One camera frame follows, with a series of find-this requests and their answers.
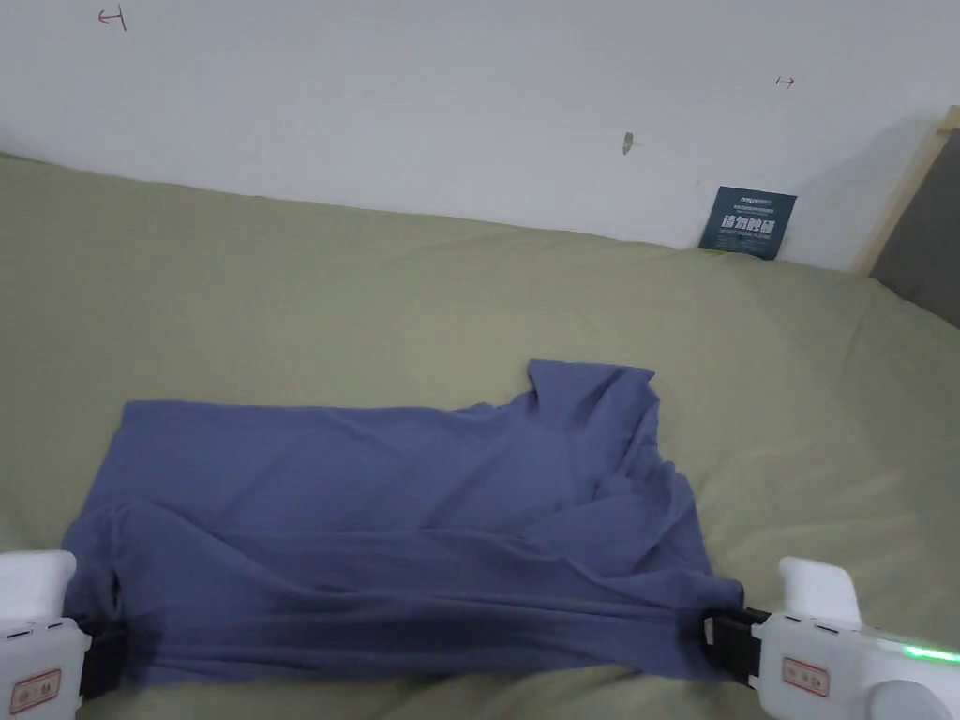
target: chinese characters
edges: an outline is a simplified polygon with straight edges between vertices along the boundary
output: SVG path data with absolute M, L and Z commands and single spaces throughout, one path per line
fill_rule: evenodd
M 724 215 L 721 228 L 734 228 L 749 232 L 770 233 L 777 226 L 776 220 L 760 220 L 759 218 L 745 218 L 742 215 Z

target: wooden bed frame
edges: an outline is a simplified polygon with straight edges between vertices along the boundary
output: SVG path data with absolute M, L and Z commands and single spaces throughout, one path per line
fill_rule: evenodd
M 921 145 L 855 270 L 960 326 L 960 106 Z

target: mattress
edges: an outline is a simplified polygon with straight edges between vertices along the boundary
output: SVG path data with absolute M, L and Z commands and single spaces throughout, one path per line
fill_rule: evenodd
M 533 357 L 657 372 L 717 573 L 845 566 L 872 625 L 960 645 L 960 330 L 868 278 L 0 159 L 0 545 L 59 545 L 132 398 L 455 408 Z M 180 685 L 83 718 L 762 717 L 619 668 Z

